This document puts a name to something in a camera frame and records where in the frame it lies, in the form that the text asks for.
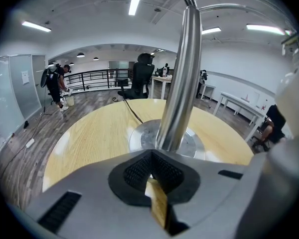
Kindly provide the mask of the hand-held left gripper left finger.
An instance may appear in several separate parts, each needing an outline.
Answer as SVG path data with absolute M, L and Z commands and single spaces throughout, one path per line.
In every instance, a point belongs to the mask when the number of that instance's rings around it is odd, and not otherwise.
M 145 150 L 83 166 L 34 199 L 26 213 L 62 239 L 167 239 L 145 194 L 151 165 L 152 152 Z

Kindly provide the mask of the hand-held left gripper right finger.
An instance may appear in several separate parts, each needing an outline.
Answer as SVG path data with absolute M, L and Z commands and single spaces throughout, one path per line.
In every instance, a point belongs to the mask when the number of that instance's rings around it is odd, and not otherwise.
M 151 168 L 165 202 L 166 230 L 235 230 L 250 201 L 243 189 L 250 166 L 151 151 Z

